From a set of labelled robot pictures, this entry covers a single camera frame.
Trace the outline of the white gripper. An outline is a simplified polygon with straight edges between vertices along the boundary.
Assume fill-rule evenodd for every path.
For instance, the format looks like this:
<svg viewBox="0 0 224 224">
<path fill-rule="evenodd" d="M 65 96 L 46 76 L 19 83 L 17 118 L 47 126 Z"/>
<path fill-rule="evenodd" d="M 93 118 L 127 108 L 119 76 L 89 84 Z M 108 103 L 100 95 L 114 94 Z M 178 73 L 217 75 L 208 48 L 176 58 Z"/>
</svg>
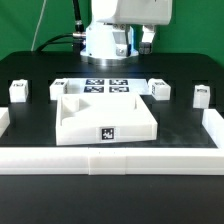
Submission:
<svg viewBox="0 0 224 224">
<path fill-rule="evenodd" d="M 154 25 L 171 20 L 173 0 L 93 0 L 93 17 L 97 22 L 111 23 L 117 56 L 130 55 L 129 31 L 125 24 L 144 25 L 139 53 L 150 54 L 155 37 Z"/>
</svg>

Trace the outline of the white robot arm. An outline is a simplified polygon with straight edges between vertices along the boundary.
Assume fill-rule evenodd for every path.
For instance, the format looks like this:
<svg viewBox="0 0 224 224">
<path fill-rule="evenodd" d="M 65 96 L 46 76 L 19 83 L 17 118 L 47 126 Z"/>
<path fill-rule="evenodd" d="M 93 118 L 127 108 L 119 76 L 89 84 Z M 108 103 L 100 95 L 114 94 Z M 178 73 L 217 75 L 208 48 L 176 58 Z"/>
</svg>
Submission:
<svg viewBox="0 0 224 224">
<path fill-rule="evenodd" d="M 168 25 L 173 0 L 91 0 L 83 61 L 116 66 L 150 54 L 158 25 Z"/>
</svg>

